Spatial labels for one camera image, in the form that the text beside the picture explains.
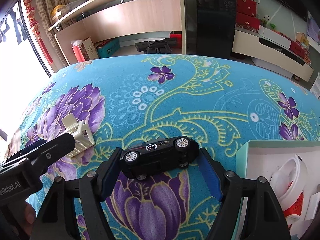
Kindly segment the person's left hand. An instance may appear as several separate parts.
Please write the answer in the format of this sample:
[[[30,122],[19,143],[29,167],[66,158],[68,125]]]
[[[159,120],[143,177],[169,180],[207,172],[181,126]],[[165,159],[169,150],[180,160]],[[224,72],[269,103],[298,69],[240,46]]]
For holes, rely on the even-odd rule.
[[[9,210],[18,221],[20,227],[30,236],[36,220],[35,209],[25,200],[19,200],[8,205]]]

